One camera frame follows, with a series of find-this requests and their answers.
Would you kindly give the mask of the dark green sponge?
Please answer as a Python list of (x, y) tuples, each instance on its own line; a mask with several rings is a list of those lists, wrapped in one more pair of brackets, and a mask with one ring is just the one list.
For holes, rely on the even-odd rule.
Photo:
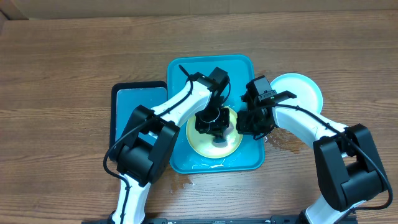
[(217, 134), (214, 139), (212, 140), (212, 144), (215, 147), (227, 147), (229, 146), (233, 140), (234, 137), (231, 136), (232, 135), (232, 131), (225, 131), (222, 134)]

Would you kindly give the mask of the yellow-green plate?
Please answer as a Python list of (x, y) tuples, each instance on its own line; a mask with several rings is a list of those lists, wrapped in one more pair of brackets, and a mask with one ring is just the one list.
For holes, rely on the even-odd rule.
[(232, 154), (239, 147), (243, 140), (243, 135), (236, 130), (237, 113), (229, 109), (229, 126), (224, 132), (224, 139), (217, 142), (216, 138), (210, 134), (200, 134), (195, 129), (196, 117), (191, 117), (186, 125), (186, 135), (190, 146), (195, 152), (203, 157), (219, 159)]

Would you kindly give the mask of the light blue plate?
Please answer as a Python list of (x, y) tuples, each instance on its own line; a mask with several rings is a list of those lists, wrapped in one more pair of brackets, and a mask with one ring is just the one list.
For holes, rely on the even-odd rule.
[(309, 77), (299, 73), (286, 73), (271, 82), (271, 88), (278, 93), (289, 91), (296, 98), (289, 98), (281, 103), (300, 106), (313, 113), (320, 114), (323, 108), (323, 96), (318, 85)]

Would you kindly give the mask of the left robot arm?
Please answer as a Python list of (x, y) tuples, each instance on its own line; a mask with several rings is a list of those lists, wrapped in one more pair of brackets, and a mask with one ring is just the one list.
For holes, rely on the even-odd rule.
[(118, 206), (107, 223), (144, 221), (150, 186), (164, 172), (180, 128), (192, 116), (199, 122), (195, 126), (199, 133), (224, 140), (229, 112), (222, 107), (222, 92), (231, 87), (227, 72), (219, 67), (208, 76), (181, 71), (187, 76), (183, 90), (159, 106), (135, 108), (121, 137), (104, 155), (104, 170), (121, 181)]

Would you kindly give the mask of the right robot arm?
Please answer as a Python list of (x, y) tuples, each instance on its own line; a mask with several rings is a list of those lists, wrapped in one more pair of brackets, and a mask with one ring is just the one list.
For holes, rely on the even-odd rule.
[(241, 98), (247, 108), (238, 112), (238, 133), (258, 140), (280, 128), (314, 152), (321, 195), (300, 214), (273, 216), (271, 223), (357, 223), (357, 211), (391, 205), (393, 190), (371, 132), (322, 116), (323, 96), (309, 77), (286, 73), (269, 82), (261, 76)]

